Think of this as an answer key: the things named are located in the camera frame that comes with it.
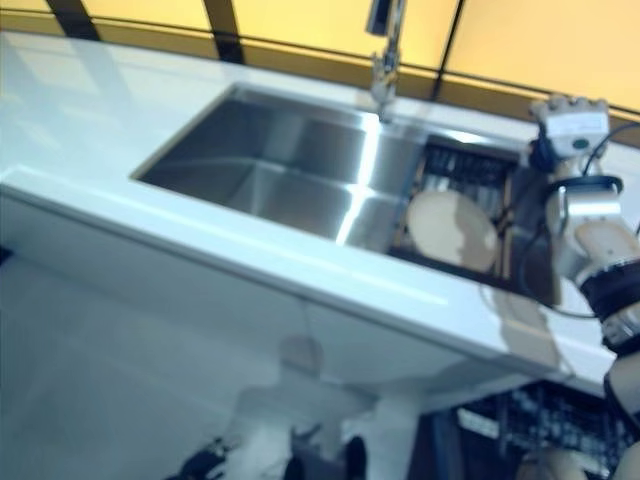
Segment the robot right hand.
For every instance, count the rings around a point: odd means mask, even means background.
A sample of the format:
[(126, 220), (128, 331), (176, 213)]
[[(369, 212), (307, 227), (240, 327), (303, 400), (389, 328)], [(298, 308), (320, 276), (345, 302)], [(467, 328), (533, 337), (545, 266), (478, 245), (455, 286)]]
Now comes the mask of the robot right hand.
[(605, 99), (553, 94), (532, 101), (529, 113), (538, 126), (537, 137), (530, 142), (529, 164), (548, 174), (563, 164), (583, 163), (610, 132)]

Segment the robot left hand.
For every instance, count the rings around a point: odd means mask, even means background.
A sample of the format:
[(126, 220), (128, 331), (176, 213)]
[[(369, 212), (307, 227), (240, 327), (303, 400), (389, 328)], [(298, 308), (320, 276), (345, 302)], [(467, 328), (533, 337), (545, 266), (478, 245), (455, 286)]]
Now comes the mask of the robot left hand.
[(168, 479), (223, 479), (226, 476), (229, 457), (240, 445), (241, 442), (237, 438), (215, 437), (187, 458), (178, 471), (168, 476)]

